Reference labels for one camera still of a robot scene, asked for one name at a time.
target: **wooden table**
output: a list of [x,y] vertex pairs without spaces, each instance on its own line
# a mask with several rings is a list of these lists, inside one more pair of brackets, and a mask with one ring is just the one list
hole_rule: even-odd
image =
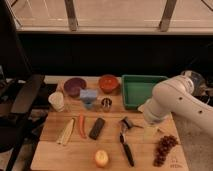
[[[156,142],[165,134],[153,134],[153,128],[147,127],[143,115],[137,111],[127,111],[123,107],[121,91],[105,95],[98,88],[98,78],[87,81],[87,88],[98,89],[98,99],[92,110],[86,110],[79,99],[68,97],[63,91],[63,82],[59,83],[58,89],[62,89],[65,96],[66,109],[63,112],[51,110],[44,125],[40,141],[38,143],[31,169],[48,171],[188,171],[188,166],[183,153],[182,145],[178,136],[172,116],[159,125],[166,132],[178,138],[179,145],[175,146],[162,167],[154,167],[154,149]],[[109,113],[104,113],[100,107],[100,101],[104,97],[112,99],[112,108]],[[78,133],[77,122],[73,134],[66,146],[58,145],[56,139],[71,118],[84,114],[85,132],[88,135],[95,120],[102,117],[106,123],[98,140],[89,137],[82,139]],[[132,150],[135,167],[131,167],[127,161],[122,145],[119,142],[119,121],[128,116],[135,124],[145,126],[145,129],[133,128],[127,132],[127,141]],[[110,162],[106,168],[96,167],[93,156],[98,149],[108,152]]]

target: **apple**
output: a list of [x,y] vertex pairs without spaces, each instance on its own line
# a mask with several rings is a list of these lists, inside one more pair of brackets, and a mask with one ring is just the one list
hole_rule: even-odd
[[108,154],[105,150],[98,150],[95,153],[95,163],[98,167],[105,167],[109,162]]

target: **white cup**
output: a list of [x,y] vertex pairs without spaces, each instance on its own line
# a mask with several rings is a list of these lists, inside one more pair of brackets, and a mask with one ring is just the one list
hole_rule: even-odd
[[58,111],[61,112],[64,110],[64,96],[63,93],[56,91],[54,93],[52,93],[49,98],[48,101],[50,102],[50,104],[52,105],[52,107]]

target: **red chili pepper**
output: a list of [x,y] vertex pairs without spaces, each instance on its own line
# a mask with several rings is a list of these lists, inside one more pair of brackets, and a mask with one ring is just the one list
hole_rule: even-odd
[[84,120],[85,120],[84,115],[78,116],[78,131],[82,138],[86,138],[86,134],[84,132]]

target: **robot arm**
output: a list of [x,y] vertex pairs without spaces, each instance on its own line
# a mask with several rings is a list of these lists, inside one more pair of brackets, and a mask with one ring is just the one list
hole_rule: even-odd
[[158,83],[153,88],[152,98],[144,104],[145,120],[156,124],[174,112],[213,136],[213,107],[193,97],[194,89],[193,80],[183,75]]

